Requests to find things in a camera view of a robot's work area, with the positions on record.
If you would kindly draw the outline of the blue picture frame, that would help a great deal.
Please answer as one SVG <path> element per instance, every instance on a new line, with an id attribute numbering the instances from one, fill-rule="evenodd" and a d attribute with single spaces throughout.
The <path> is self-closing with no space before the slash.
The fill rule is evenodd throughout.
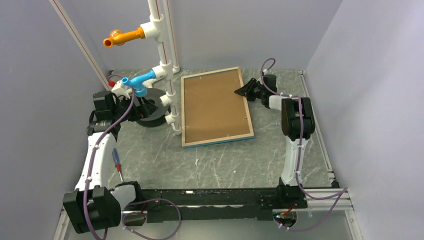
<path id="1" fill-rule="evenodd" d="M 184 148 L 253 139 L 239 66 L 182 76 L 182 146 Z"/>

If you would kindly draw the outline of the blue handled screwdriver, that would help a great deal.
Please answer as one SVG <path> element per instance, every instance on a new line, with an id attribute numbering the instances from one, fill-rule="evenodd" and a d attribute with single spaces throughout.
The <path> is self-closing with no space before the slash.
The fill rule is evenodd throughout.
<path id="1" fill-rule="evenodd" d="M 120 180 L 121 180 L 122 182 L 124 182 L 124 178 L 123 178 L 123 174 L 122 174 L 122 166 L 121 166 L 121 162 L 120 162 L 119 154 L 118 154 L 118 151 L 117 151 L 117 149 L 116 149 L 116 148 L 114 148 L 114 149 L 112 150 L 112 158 L 113 158 L 113 161 L 114 161 L 114 166 L 115 166 L 115 168 L 116 168 L 116 171 L 117 171 L 117 172 L 118 172 L 118 174 L 119 174 Z"/>

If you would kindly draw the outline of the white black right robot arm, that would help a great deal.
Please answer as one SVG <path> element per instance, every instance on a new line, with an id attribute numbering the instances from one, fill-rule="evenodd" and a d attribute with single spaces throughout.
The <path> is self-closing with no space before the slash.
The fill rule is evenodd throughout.
<path id="1" fill-rule="evenodd" d="M 277 77 L 266 74 L 261 80 L 251 78 L 235 94 L 249 102 L 259 99 L 268 109 L 281 113 L 281 130 L 286 139 L 286 153 L 281 181 L 285 186 L 298 186 L 302 183 L 302 164 L 306 145 L 315 132 L 316 123 L 311 99 L 277 92 Z"/>

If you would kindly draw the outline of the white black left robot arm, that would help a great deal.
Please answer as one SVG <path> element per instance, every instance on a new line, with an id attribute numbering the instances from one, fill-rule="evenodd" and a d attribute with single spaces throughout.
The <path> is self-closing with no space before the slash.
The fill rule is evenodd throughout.
<path id="1" fill-rule="evenodd" d="M 120 224 L 123 210 L 139 209 L 144 203 L 137 181 L 126 181 L 114 189 L 107 187 L 108 164 L 117 156 L 116 144 L 121 122 L 134 122 L 145 116 L 142 100 L 133 95 L 120 99 L 111 91 L 93 94 L 95 109 L 90 113 L 86 133 L 88 151 L 81 176 L 73 191 L 63 196 L 62 205 L 78 234 L 107 231 Z"/>

